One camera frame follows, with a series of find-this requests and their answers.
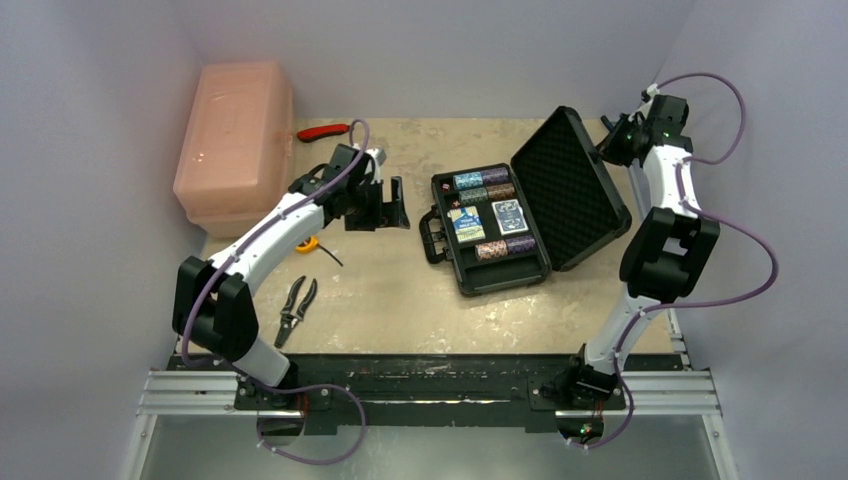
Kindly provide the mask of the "blue yellow card deck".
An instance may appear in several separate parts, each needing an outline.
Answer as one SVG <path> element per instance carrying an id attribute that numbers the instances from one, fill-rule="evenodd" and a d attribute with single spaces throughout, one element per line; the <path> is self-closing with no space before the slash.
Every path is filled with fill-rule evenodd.
<path id="1" fill-rule="evenodd" d="M 476 206 L 458 207 L 448 212 L 454 233 L 459 243 L 469 243 L 486 238 Z"/>

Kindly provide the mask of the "black poker set case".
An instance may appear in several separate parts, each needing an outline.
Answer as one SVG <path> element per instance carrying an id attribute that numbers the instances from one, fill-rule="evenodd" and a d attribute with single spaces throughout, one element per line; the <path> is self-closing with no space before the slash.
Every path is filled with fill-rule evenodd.
<path id="1" fill-rule="evenodd" d="M 459 191 L 456 174 L 507 167 L 530 230 L 502 236 L 490 201 L 476 206 L 486 238 L 459 243 L 448 212 Z M 451 190 L 442 190 L 449 184 Z M 559 106 L 507 163 L 437 173 L 430 180 L 434 203 L 421 217 L 419 231 L 427 261 L 449 263 L 459 290 L 477 296 L 543 282 L 552 272 L 575 268 L 632 224 L 625 205 L 591 141 L 584 123 L 571 107 Z M 479 261 L 476 245 L 532 235 L 534 251 Z"/>

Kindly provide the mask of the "blue playing card deck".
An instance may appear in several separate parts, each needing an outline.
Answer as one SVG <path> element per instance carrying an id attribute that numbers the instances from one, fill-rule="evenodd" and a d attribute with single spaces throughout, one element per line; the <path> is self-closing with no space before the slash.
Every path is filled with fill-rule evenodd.
<path id="1" fill-rule="evenodd" d="M 525 233 L 530 230 L 522 206 L 517 199 L 492 202 L 491 208 L 502 236 Z"/>

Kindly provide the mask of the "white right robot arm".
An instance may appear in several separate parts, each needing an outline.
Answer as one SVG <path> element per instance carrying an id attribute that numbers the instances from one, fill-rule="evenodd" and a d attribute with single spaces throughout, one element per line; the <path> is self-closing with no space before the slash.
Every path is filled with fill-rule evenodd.
<path id="1" fill-rule="evenodd" d="M 697 211 L 692 141 L 683 134 L 688 114 L 685 99 L 644 92 L 599 146 L 603 160 L 645 175 L 649 208 L 622 257 L 615 308 L 561 381 L 573 406 L 606 400 L 619 388 L 638 339 L 662 309 L 692 293 L 719 239 L 718 222 Z"/>

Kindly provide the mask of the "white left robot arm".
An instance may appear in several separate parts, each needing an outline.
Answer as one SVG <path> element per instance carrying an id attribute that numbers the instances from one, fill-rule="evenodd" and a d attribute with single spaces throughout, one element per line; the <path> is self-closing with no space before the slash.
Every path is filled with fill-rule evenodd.
<path id="1" fill-rule="evenodd" d="M 391 198 L 383 198 L 385 160 L 381 148 L 339 144 L 328 163 L 297 178 L 246 234 L 207 260 L 183 261 L 172 317 L 181 346 L 200 346 L 259 382 L 259 395 L 272 408 L 292 405 L 296 367 L 262 339 L 253 297 L 297 246 L 334 220 L 348 231 L 409 228 L 401 177 L 392 177 Z"/>

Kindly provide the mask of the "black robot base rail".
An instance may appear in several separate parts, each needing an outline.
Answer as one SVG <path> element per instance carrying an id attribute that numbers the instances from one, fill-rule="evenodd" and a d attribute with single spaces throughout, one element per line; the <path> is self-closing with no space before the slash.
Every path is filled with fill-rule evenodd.
<path id="1" fill-rule="evenodd" d="M 569 398 L 557 384 L 569 356 L 297 354 L 299 394 L 272 394 L 219 366 L 173 358 L 146 381 L 142 415 L 267 418 L 332 435 L 341 426 L 507 427 L 595 440 L 637 416 L 720 411 L 711 375 L 677 355 L 632 356 L 606 400 Z"/>

